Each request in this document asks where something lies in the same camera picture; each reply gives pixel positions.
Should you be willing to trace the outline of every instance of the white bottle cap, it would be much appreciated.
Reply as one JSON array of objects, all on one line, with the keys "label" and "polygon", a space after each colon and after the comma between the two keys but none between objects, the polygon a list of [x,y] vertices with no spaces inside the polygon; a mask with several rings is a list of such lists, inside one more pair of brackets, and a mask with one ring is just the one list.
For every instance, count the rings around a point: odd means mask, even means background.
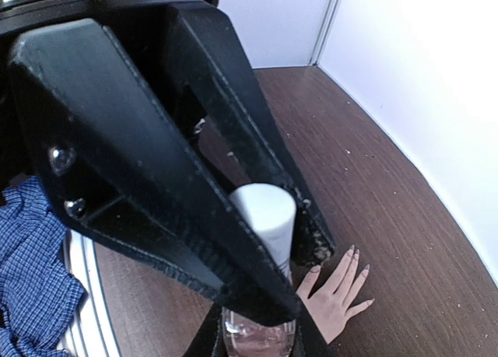
[{"label": "white bottle cap", "polygon": [[237,188],[230,200],[266,246],[286,278],[290,278],[290,247],[293,240],[296,202],[272,184],[248,184]]}]

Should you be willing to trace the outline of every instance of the finger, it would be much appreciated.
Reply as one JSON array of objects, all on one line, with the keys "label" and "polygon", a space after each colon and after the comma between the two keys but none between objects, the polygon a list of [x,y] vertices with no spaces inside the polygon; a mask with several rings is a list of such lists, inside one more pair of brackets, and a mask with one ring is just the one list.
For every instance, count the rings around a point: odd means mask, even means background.
[{"label": "finger", "polygon": [[308,299],[308,297],[310,297],[311,290],[320,276],[320,270],[321,266],[317,265],[314,268],[311,268],[311,270],[304,277],[303,282],[296,291],[297,295],[301,299]]},{"label": "finger", "polygon": [[356,269],[358,268],[359,260],[359,250],[356,250],[355,254],[352,256],[351,264],[349,264],[348,271],[345,273],[344,279],[342,280],[339,288],[335,295],[339,298],[341,302],[344,302],[345,297],[351,290],[352,281],[356,277]]},{"label": "finger", "polygon": [[353,244],[351,248],[349,248],[348,251],[344,254],[344,256],[342,256],[339,265],[337,265],[337,268],[335,268],[331,276],[328,277],[326,283],[321,288],[322,290],[330,292],[331,294],[337,290],[345,276],[345,273],[348,271],[354,251],[355,246]]},{"label": "finger", "polygon": [[365,310],[367,310],[374,303],[374,301],[375,301],[375,299],[367,300],[367,301],[364,301],[361,304],[358,304],[358,305],[356,305],[356,306],[354,306],[352,308],[347,309],[347,311],[345,312],[346,319],[349,320],[352,317],[357,316],[361,312],[364,312]]},{"label": "finger", "polygon": [[359,273],[358,278],[354,281],[354,283],[351,286],[351,289],[349,290],[348,295],[345,297],[344,300],[344,306],[346,308],[349,308],[352,304],[353,301],[355,301],[355,298],[358,296],[359,291],[363,287],[366,281],[366,277],[368,277],[368,273],[370,271],[370,265],[367,265],[361,273]]}]

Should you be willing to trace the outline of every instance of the clear liquid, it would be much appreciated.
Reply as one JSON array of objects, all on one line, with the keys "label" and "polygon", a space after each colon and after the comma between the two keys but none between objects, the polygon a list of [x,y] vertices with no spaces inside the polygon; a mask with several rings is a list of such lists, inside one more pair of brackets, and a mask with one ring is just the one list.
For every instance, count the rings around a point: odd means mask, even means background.
[{"label": "clear liquid", "polygon": [[223,340],[229,357],[289,357],[296,321],[275,327],[261,326],[223,309]]}]

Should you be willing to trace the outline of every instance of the white wall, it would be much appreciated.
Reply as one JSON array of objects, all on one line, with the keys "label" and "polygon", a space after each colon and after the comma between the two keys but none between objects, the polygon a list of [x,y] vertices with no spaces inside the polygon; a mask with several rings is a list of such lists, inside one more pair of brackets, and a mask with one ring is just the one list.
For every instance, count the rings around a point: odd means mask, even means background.
[{"label": "white wall", "polygon": [[328,0],[219,0],[254,68],[308,65]]},{"label": "white wall", "polygon": [[320,66],[421,170],[498,283],[498,0],[342,0]]}]

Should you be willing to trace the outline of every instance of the brown wooden surface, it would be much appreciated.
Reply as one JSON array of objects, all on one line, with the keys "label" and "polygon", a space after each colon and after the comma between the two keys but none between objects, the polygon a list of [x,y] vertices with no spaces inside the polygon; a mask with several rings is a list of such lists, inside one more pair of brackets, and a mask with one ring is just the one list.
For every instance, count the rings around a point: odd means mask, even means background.
[{"label": "brown wooden surface", "polygon": [[[340,356],[497,356],[498,290],[417,169],[319,69],[257,74],[339,252],[354,243],[361,263],[372,265],[359,300],[376,302],[331,350]],[[205,151],[237,173],[222,145]],[[209,302],[102,247],[97,255],[122,355],[181,356]]]}]

